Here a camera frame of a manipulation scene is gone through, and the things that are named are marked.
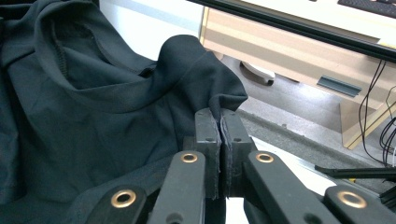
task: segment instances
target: gray floor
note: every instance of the gray floor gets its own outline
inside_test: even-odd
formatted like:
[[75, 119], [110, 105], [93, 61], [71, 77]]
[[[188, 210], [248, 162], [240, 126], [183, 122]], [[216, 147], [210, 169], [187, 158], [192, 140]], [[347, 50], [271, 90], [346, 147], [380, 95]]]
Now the gray floor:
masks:
[[[249, 99], [238, 113], [252, 136], [324, 167], [383, 167], [369, 158], [362, 144], [354, 150], [342, 146], [340, 97], [282, 76], [276, 76], [273, 86], [266, 86], [265, 80], [252, 75], [240, 61], [227, 56], [222, 61], [247, 90]], [[379, 159], [382, 150], [378, 141], [383, 127], [366, 140], [367, 150]], [[358, 179], [357, 183], [377, 193], [394, 186], [383, 179]]]

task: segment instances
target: black cable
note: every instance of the black cable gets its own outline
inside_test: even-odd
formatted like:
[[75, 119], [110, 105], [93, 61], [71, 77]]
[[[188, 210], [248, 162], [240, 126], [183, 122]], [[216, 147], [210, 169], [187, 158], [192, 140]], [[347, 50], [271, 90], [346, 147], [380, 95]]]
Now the black cable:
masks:
[[390, 97], [390, 93], [392, 92], [392, 90], [396, 88], [396, 86], [390, 88], [389, 92], [388, 92], [388, 96], [387, 99], [385, 100], [387, 106], [388, 106], [388, 111], [390, 114], [390, 122], [385, 126], [384, 130], [382, 131], [380, 137], [379, 137], [379, 145], [382, 147], [382, 160], [385, 166], [388, 166], [388, 155], [389, 155], [389, 150], [392, 149], [394, 150], [395, 148], [391, 146], [391, 143], [393, 141], [394, 135], [396, 134], [396, 129], [394, 129], [392, 131], [392, 133], [390, 134], [387, 142], [384, 142], [384, 137], [386, 137], [389, 129], [391, 126], [395, 125], [395, 121], [396, 119], [392, 116], [391, 110], [390, 110], [390, 105], [389, 105], [389, 97]]
[[395, 130], [393, 130], [392, 134], [390, 135], [390, 137], [388, 138], [388, 141], [387, 141], [386, 153], [385, 153], [385, 150], [382, 153], [383, 155], [385, 154], [385, 159], [384, 159], [385, 167], [388, 166], [388, 154], [389, 154], [390, 144], [392, 143], [395, 134], [396, 134], [396, 132], [395, 132]]
[[[381, 74], [382, 74], [382, 71], [383, 71], [384, 68], [385, 68], [385, 65], [387, 64], [387, 62], [384, 62], [383, 66], [382, 66], [382, 69], [381, 69], [380, 72], [378, 73], [379, 68], [381, 67], [382, 62], [383, 62], [382, 60], [379, 62], [378, 67], [377, 67], [376, 70], [375, 70], [375, 74], [374, 74], [374, 76], [373, 76], [373, 79], [372, 79], [372, 81], [371, 81], [371, 83], [370, 83], [369, 90], [367, 91], [367, 94], [366, 94], [365, 97], [363, 98], [363, 101], [361, 102], [361, 106], [359, 107], [359, 125], [360, 125], [360, 127], [361, 127], [361, 140], [362, 140], [362, 142], [363, 142], [364, 151], [366, 152], [366, 154], [367, 154], [369, 157], [371, 157], [373, 160], [378, 161], [378, 162], [380, 162], [380, 163], [383, 163], [383, 162], [380, 161], [380, 160], [378, 160], [378, 159], [376, 159], [376, 158], [374, 158], [374, 157], [367, 151], [366, 143], [365, 143], [365, 135], [366, 135], [366, 127], [367, 127], [367, 109], [368, 109], [368, 103], [369, 103], [370, 92], [372, 91], [372, 89], [373, 89], [375, 83], [378, 81], [379, 77], [380, 77]], [[366, 108], [365, 108], [365, 114], [364, 114], [364, 129], [363, 129], [363, 127], [362, 127], [362, 125], [361, 125], [361, 108], [363, 107], [364, 102], [366, 103], [366, 105], [365, 105]]]
[[390, 90], [389, 90], [389, 92], [388, 92], [387, 99], [385, 100], [385, 103], [387, 103], [387, 106], [388, 106], [388, 111], [389, 111], [389, 114], [390, 114], [390, 119], [393, 119], [393, 116], [392, 116], [392, 111], [390, 110], [390, 105], [389, 105], [388, 99], [389, 99], [389, 97], [390, 97], [390, 93], [391, 93], [391, 92], [393, 91], [393, 89], [395, 89], [395, 88], [396, 88], [396, 86], [390, 88]]

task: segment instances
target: white wall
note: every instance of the white wall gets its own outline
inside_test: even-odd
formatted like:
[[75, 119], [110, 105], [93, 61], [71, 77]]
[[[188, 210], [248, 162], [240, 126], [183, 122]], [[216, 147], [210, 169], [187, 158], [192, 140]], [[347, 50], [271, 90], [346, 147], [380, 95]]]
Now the white wall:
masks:
[[152, 60], [173, 35], [199, 37], [204, 11], [186, 0], [101, 0], [100, 7], [129, 47]]

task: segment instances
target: black t-shirt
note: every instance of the black t-shirt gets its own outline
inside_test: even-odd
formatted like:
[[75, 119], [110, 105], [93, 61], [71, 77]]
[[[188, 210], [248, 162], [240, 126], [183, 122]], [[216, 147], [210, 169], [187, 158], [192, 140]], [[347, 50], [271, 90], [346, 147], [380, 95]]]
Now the black t-shirt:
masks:
[[196, 37], [171, 37], [154, 62], [88, 0], [1, 6], [0, 17], [1, 223], [83, 223], [114, 186], [152, 192], [196, 111], [219, 121], [247, 99]]

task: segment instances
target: black plastic part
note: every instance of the black plastic part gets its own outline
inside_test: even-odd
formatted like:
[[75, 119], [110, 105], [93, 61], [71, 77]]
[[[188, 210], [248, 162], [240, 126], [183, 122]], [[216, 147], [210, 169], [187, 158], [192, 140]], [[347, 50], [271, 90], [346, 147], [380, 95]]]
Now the black plastic part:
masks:
[[[118, 192], [131, 190], [135, 194], [134, 202], [125, 207], [115, 207], [112, 205], [112, 198]], [[118, 186], [106, 193], [95, 208], [90, 213], [87, 224], [107, 224], [107, 223], [142, 223], [144, 216], [140, 216], [146, 205], [146, 192], [134, 186]]]
[[256, 148], [235, 112], [222, 109], [220, 126], [223, 142], [221, 178], [225, 181], [224, 193], [226, 197], [243, 197], [246, 181], [243, 162], [248, 159], [248, 153]]
[[274, 223], [339, 223], [277, 155], [251, 152], [245, 169]]
[[94, 4], [96, 4], [98, 7], [100, 7], [100, 1], [99, 1], [99, 0], [92, 0], [92, 2], [93, 2]]
[[394, 178], [396, 168], [328, 169], [315, 165], [315, 170], [334, 178]]
[[206, 159], [205, 194], [206, 198], [219, 197], [219, 154], [221, 139], [215, 119], [209, 108], [195, 113], [195, 146]]
[[392, 209], [396, 207], [396, 186], [383, 192], [379, 195], [381, 203], [387, 208]]
[[276, 28], [313, 38], [324, 43], [344, 49], [396, 63], [396, 50], [376, 43], [370, 43], [347, 35], [334, 33], [330, 30], [279, 17], [261, 10], [260, 7], [239, 0], [188, 0], [206, 7], [228, 12], [252, 21], [274, 26]]
[[[196, 151], [197, 146], [196, 146], [196, 138], [195, 137], [184, 137], [183, 139], [183, 150], [192, 150]], [[205, 156], [206, 160], [206, 167], [205, 167], [205, 190], [207, 190], [207, 171], [211, 170], [208, 169], [208, 159], [207, 156]], [[205, 224], [221, 224], [225, 223], [225, 217], [226, 217], [226, 202], [224, 197], [218, 197], [217, 199], [213, 199], [213, 197], [209, 197], [206, 194], [206, 199], [205, 199]]]
[[181, 151], [172, 159], [149, 224], [204, 223], [205, 156]]
[[377, 198], [350, 186], [328, 188], [324, 204], [342, 223], [396, 223], [396, 215]]
[[245, 215], [249, 224], [271, 224], [271, 218], [268, 214], [256, 207], [254, 204], [244, 200]]

